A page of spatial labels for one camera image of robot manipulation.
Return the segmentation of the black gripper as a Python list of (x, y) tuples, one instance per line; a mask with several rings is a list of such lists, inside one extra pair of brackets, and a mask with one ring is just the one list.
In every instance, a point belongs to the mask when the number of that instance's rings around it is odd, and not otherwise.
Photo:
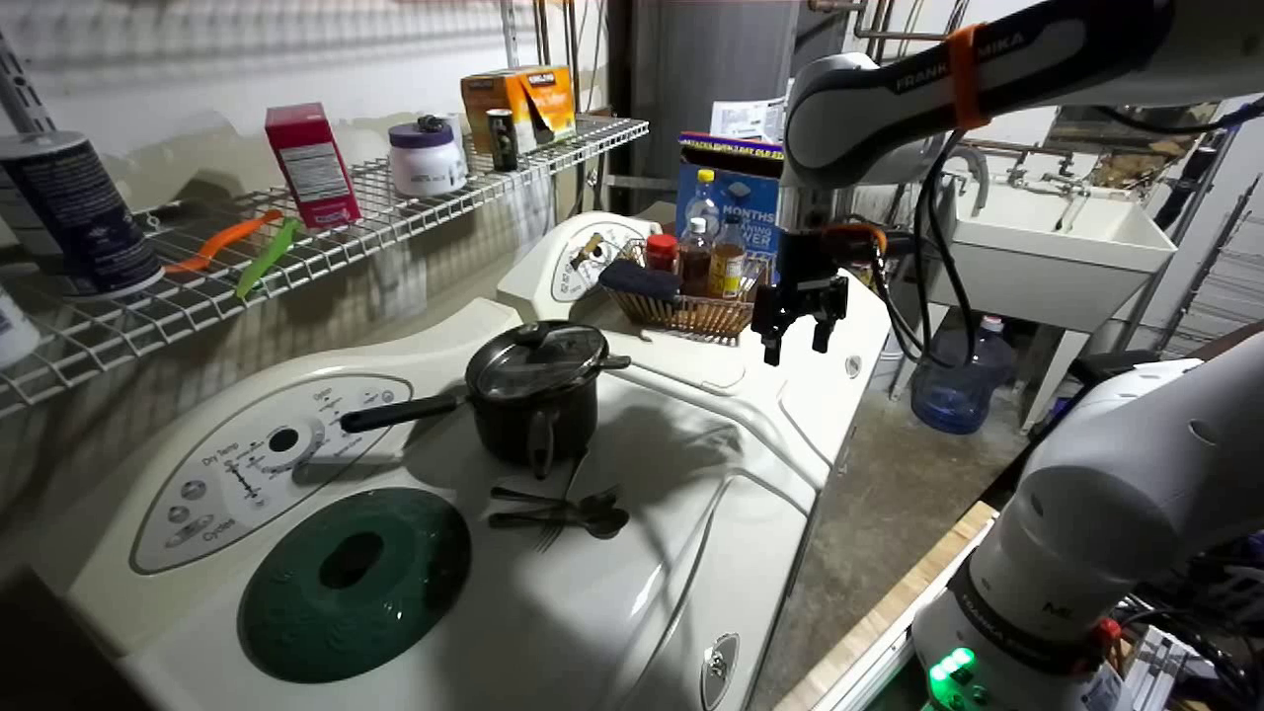
[(829, 232), (781, 239), (777, 281), (753, 290), (749, 328), (762, 335), (762, 365), (781, 365), (781, 335), (798, 318), (814, 318), (814, 353), (829, 353), (849, 302), (841, 257), (845, 245)]

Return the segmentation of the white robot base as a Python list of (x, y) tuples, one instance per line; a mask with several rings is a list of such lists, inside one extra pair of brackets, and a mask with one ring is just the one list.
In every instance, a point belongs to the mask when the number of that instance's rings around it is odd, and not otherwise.
[(976, 655), (984, 711), (1084, 711), (1103, 617), (1264, 525), (1264, 335), (1114, 374), (1030, 452), (995, 525), (912, 617), (912, 655)]

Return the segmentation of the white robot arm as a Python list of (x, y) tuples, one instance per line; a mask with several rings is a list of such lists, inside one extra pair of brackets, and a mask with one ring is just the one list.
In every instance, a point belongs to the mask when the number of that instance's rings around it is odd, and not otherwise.
[(762, 359), (781, 359), (798, 318), (829, 349), (845, 318), (829, 207), (898, 149), (1030, 107), (1185, 107), (1261, 86), (1264, 0), (1030, 0), (874, 70), (841, 55), (811, 64), (781, 123), (777, 276), (749, 322)]

